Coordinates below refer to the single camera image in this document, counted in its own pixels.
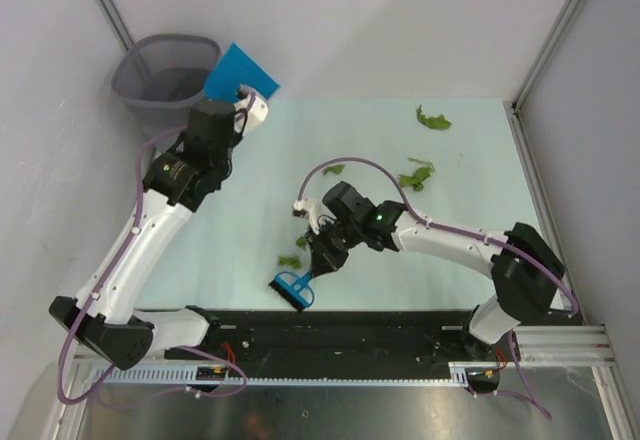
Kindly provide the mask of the blue hand brush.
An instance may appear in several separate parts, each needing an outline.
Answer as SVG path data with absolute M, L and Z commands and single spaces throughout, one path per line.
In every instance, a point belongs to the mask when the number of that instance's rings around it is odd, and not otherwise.
M 302 312 L 315 302 L 315 293 L 310 286 L 311 280 L 310 272 L 299 275 L 296 272 L 282 271 L 269 282 L 269 287 L 296 311 Z

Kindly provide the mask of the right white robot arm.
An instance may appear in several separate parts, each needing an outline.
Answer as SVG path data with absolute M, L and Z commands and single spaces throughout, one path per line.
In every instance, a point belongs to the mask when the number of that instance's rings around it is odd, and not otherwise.
M 292 213 L 308 222 L 312 277 L 338 271 L 350 250 L 364 244 L 375 251 L 431 255 L 488 278 L 494 293 L 472 311 L 461 336 L 462 351 L 473 361 L 486 360 L 512 329 L 543 320 L 565 273 L 551 247 L 526 223 L 506 231 L 440 224 L 406 203 L 374 204 L 344 181 L 321 200 L 296 200 Z

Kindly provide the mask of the blue plastic dustpan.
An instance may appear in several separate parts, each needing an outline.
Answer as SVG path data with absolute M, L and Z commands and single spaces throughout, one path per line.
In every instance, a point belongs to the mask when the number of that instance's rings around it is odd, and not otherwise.
M 251 87 L 263 98 L 270 99 L 280 88 L 242 48 L 232 43 L 204 83 L 205 97 L 235 103 L 243 87 Z

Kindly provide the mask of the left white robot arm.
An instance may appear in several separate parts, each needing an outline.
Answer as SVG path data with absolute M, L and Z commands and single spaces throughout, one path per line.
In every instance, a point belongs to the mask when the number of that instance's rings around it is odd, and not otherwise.
M 268 108 L 251 94 L 235 104 L 205 100 L 191 109 L 185 129 L 139 179 L 131 220 L 94 277 L 73 297 L 56 297 L 50 315 L 71 338 L 120 370 L 148 353 L 186 346 L 197 358 L 214 357 L 220 334 L 196 307 L 157 313 L 136 309 L 149 274 L 173 237 L 205 197 L 232 171 L 232 152 L 264 122 Z

